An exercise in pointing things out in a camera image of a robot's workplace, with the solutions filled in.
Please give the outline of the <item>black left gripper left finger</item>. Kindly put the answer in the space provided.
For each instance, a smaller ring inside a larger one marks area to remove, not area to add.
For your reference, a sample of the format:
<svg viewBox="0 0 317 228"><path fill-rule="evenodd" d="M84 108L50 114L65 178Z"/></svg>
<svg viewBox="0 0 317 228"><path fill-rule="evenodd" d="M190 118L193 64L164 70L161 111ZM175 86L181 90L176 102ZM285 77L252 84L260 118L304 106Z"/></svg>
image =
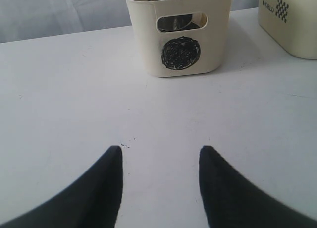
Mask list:
<svg viewBox="0 0 317 228"><path fill-rule="evenodd" d="M113 228L123 194L123 154L110 146L76 181L2 228Z"/></svg>

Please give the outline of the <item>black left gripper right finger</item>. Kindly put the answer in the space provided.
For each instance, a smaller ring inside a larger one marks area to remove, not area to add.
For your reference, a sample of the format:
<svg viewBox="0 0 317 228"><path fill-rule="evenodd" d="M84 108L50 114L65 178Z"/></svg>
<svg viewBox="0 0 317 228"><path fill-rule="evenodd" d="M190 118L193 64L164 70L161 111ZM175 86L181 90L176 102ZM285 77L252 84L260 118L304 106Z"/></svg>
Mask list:
<svg viewBox="0 0 317 228"><path fill-rule="evenodd" d="M199 156L199 187L211 228L315 228L317 222L273 199L212 146Z"/></svg>

